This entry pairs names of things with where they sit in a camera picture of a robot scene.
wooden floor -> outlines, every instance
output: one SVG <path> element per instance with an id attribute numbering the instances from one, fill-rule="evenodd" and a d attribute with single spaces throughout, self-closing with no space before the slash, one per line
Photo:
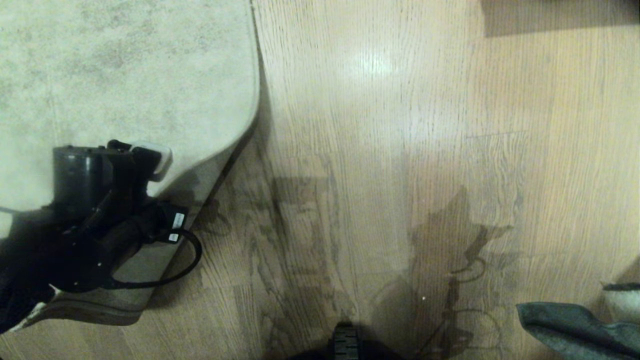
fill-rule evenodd
<path id="1" fill-rule="evenodd" d="M 202 265 L 136 325 L 0 356 L 283 359 L 351 320 L 408 359 L 556 359 L 515 304 L 606 319 L 601 281 L 640 278 L 637 1 L 501 3 L 256 1 L 259 119 Z"/>

dark fabric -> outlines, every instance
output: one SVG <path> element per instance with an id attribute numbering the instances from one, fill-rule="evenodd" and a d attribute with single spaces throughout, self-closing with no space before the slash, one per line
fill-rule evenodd
<path id="1" fill-rule="evenodd" d="M 640 326 L 605 324 L 574 304 L 517 306 L 522 327 L 567 360 L 640 359 Z"/>

white object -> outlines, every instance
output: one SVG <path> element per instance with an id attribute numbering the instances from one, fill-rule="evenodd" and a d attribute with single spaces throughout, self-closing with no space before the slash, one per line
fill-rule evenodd
<path id="1" fill-rule="evenodd" d="M 172 229 L 180 229 L 183 224 L 184 224 L 184 214 L 181 214 L 181 213 L 175 214 L 175 218 L 173 218 L 173 227 L 172 227 Z M 178 242 L 178 238 L 179 237 L 180 236 L 178 234 L 170 234 L 169 235 L 169 240 L 170 241 L 174 241 L 174 242 Z"/>
<path id="2" fill-rule="evenodd" d="M 151 181 L 159 183 L 162 181 L 169 171 L 171 164 L 173 163 L 173 152 L 169 147 L 158 145 L 156 143 L 150 143 L 145 141 L 135 141 L 131 143 L 131 151 L 133 149 L 141 147 L 143 149 L 153 150 L 159 152 L 161 155 L 160 162 L 154 171 L 154 175 L 151 177 Z"/>

cable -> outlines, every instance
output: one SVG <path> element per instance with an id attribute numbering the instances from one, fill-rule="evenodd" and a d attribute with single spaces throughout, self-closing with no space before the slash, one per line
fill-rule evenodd
<path id="1" fill-rule="evenodd" d="M 169 284 L 170 282 L 176 281 L 176 280 L 184 277 L 188 273 L 190 273 L 196 267 L 196 265 L 200 262 L 200 259 L 202 258 L 202 244 L 200 243 L 200 240 L 193 233 L 191 233 L 191 232 L 189 232 L 187 230 L 182 230 L 182 229 L 173 229 L 173 230 L 169 231 L 167 234 L 182 235 L 182 236 L 184 236 L 185 239 L 187 239 L 188 242 L 190 242 L 193 245 L 193 249 L 195 250 L 196 255 L 195 255 L 194 259 L 193 259 L 193 262 L 189 266 L 187 266 L 183 271 L 181 271 L 178 274 L 176 274 L 174 276 L 171 276 L 171 277 L 169 277 L 167 279 L 158 280 L 158 281 L 148 281 L 148 282 L 122 282 L 122 281 L 117 281 L 114 278 L 111 278 L 110 281 L 108 281 L 102 287 L 104 289 L 109 289 L 109 290 L 114 290 L 114 289 L 155 288 L 156 286 L 162 286 L 162 285 Z"/>

white label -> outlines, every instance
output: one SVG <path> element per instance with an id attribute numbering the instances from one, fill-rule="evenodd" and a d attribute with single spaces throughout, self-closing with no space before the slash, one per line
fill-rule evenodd
<path id="1" fill-rule="evenodd" d="M 184 214 L 176 213 L 175 218 L 173 218 L 173 229 L 180 229 L 182 224 L 184 223 Z M 178 234 L 169 234 L 169 241 L 178 242 L 178 238 L 180 235 Z"/>
<path id="2" fill-rule="evenodd" d="M 184 214 L 181 214 L 181 213 L 175 214 L 175 218 L 173 218 L 173 228 L 180 229 L 182 227 L 183 222 L 184 222 Z"/>

